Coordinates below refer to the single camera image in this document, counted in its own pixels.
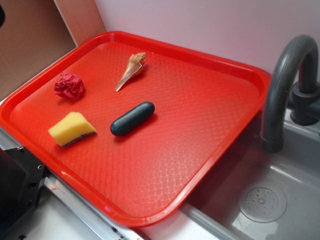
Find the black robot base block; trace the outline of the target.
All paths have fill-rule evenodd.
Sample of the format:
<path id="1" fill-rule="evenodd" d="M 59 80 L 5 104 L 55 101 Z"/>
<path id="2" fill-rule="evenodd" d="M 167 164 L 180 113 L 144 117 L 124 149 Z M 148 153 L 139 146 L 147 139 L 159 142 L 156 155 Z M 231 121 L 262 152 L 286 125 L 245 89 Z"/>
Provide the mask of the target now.
<path id="1" fill-rule="evenodd" d="M 46 166 L 26 148 L 0 150 L 0 238 L 38 207 Z"/>

